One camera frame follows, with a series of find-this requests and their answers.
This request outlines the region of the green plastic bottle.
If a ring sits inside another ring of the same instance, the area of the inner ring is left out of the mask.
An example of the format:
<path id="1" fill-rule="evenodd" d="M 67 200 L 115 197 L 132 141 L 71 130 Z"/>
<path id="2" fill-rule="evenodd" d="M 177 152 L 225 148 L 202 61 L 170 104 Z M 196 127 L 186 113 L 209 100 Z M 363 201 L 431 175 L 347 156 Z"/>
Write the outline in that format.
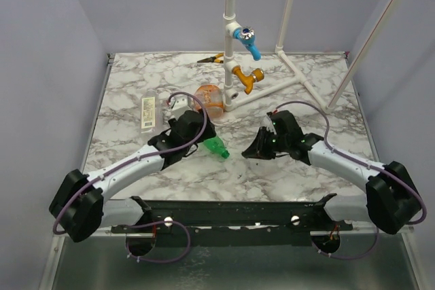
<path id="1" fill-rule="evenodd" d="M 203 144 L 211 153 L 219 155 L 223 159 L 227 159 L 230 156 L 230 153 L 227 150 L 223 140 L 221 140 L 219 136 L 206 139 L 203 141 Z"/>

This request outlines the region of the orange label tea bottle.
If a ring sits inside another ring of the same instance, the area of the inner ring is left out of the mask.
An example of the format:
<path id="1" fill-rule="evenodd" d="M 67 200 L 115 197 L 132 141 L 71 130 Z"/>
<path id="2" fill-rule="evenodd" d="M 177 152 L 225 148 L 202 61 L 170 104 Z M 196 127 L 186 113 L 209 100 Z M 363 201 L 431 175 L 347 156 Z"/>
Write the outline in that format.
<path id="1" fill-rule="evenodd" d="M 195 97 L 203 104 L 208 116 L 212 120 L 219 119 L 224 114 L 224 97 L 217 85 L 201 85 L 194 93 Z"/>

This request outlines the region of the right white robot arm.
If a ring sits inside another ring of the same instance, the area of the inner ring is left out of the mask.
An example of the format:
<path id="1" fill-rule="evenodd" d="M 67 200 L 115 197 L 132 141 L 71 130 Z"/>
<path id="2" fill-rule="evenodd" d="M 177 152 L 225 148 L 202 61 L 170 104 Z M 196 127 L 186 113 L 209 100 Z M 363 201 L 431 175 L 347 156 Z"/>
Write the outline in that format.
<path id="1" fill-rule="evenodd" d="M 305 134 L 289 111 L 268 113 L 244 158 L 273 160 L 289 155 L 354 184 L 359 196 L 334 195 L 313 212 L 313 223 L 328 230 L 337 221 L 367 221 L 387 234 L 396 234 L 423 210 L 421 198 L 406 168 L 398 163 L 364 160 L 327 145 L 324 137 Z"/>

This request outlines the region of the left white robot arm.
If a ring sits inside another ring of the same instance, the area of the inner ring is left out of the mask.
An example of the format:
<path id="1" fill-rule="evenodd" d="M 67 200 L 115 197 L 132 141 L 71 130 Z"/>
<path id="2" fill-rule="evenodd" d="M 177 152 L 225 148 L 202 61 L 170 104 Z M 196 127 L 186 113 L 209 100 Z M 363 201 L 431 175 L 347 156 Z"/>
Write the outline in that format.
<path id="1" fill-rule="evenodd" d="M 216 135 L 203 110 L 187 110 L 179 118 L 171 119 L 169 126 L 141 149 L 111 166 L 87 174 L 78 169 L 68 172 L 49 205 L 55 218 L 54 234 L 67 234 L 74 242 L 87 239 L 102 227 L 108 217 L 105 205 L 114 195 L 178 163 L 192 154 L 192 147 Z"/>

